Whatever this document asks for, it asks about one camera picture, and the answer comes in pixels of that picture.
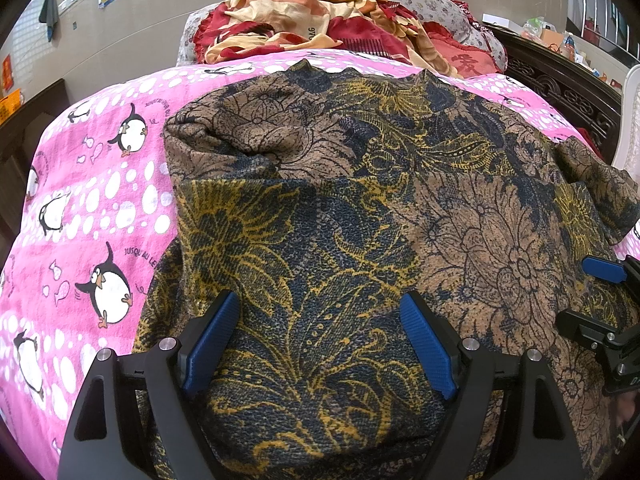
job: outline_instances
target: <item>cartoon penguin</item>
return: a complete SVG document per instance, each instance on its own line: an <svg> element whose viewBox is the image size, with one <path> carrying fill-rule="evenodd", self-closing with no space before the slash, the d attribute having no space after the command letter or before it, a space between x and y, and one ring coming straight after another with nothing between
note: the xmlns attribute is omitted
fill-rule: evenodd
<svg viewBox="0 0 640 480"><path fill-rule="evenodd" d="M107 323L121 321L133 304L129 282L120 268L113 263L113 251L107 242L109 255L104 263L94 267L91 279L86 283L76 283L76 288L91 297L91 303L98 314L98 327L107 328Z"/></svg>
<svg viewBox="0 0 640 480"><path fill-rule="evenodd" d="M42 372L38 366L36 352L38 351L38 340L36 338L25 337L23 330L14 338L14 345L18 351L18 365L24 376L27 386L44 400L44 388L42 387Z"/></svg>
<svg viewBox="0 0 640 480"><path fill-rule="evenodd" d="M66 118L69 119L69 121L73 124L77 120L79 120L80 117L88 117L90 112L91 112L91 102L85 101L84 103L79 105L78 108L71 110L69 112L69 115L66 116Z"/></svg>
<svg viewBox="0 0 640 480"><path fill-rule="evenodd" d="M138 152L146 139L146 123L142 116L136 113L136 107L131 103L131 113L129 117L122 121L118 134L113 139L108 140L109 144L118 143L122 150L122 156Z"/></svg>
<svg viewBox="0 0 640 480"><path fill-rule="evenodd" d="M40 225L47 235L47 231L62 231L62 217L65 213L65 206L69 202L70 194L61 195L47 202L40 209Z"/></svg>
<svg viewBox="0 0 640 480"><path fill-rule="evenodd" d="M29 170L29 177L27 179L27 197L26 201L29 202L35 194L38 192L38 172L32 166Z"/></svg>

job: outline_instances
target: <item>wooden headboard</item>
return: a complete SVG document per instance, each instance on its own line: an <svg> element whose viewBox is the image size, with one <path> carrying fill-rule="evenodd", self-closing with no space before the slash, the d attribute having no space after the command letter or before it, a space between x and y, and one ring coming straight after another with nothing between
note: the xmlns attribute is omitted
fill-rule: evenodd
<svg viewBox="0 0 640 480"><path fill-rule="evenodd" d="M487 27L507 50L506 75L542 96L575 128L586 129L604 161L611 164L620 136L622 95L548 48L507 28Z"/></svg>

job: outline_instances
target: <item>crumpled blanket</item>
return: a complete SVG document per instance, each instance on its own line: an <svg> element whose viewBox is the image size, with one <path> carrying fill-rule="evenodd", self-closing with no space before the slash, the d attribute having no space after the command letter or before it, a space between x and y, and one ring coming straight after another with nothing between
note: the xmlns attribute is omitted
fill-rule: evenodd
<svg viewBox="0 0 640 480"><path fill-rule="evenodd" d="M285 32L286 42L281 36ZM388 0L227 0L209 13L193 37L198 61L210 64L279 52L276 48L284 44L287 50L295 45L332 48L345 40L376 41L391 59L457 75L415 13Z"/></svg>
<svg viewBox="0 0 640 480"><path fill-rule="evenodd" d="M178 335L222 288L239 295L241 319L193 403L233 478L412 475L445 413L399 322L412 288L462 337L539 349L588 478L607 465L601 368L554 319L571 308L638 322L623 287L580 267L586 254L613 258L640 216L628 174L427 71L326 73L306 60L186 105L164 146L178 236L134 349ZM470 475L486 465L498 406Z"/></svg>

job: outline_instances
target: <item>cardboard box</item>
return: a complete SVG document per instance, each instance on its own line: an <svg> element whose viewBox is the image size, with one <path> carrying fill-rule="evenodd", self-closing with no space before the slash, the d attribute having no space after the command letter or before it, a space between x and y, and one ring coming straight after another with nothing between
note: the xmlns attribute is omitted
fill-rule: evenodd
<svg viewBox="0 0 640 480"><path fill-rule="evenodd" d="M546 46L556 44L558 47L560 47L564 42L564 35L560 34L559 32L549 30L548 28L543 28L542 36L540 37L540 39L546 43Z"/></svg>
<svg viewBox="0 0 640 480"><path fill-rule="evenodd" d="M482 21L485 23L490 23L491 25L500 25L501 27L508 28L512 30L516 34L520 34L522 32L522 27L507 18L501 18L500 16L494 16L492 14L483 14Z"/></svg>

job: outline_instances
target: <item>hanging towel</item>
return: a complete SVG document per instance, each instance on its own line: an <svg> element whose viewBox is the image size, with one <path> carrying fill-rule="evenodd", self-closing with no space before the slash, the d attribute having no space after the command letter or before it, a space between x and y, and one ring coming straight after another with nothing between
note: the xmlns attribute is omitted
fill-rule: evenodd
<svg viewBox="0 0 640 480"><path fill-rule="evenodd" d="M44 0L38 20L40 23L47 24L47 40L51 41L53 29L58 22L58 2L56 0Z"/></svg>

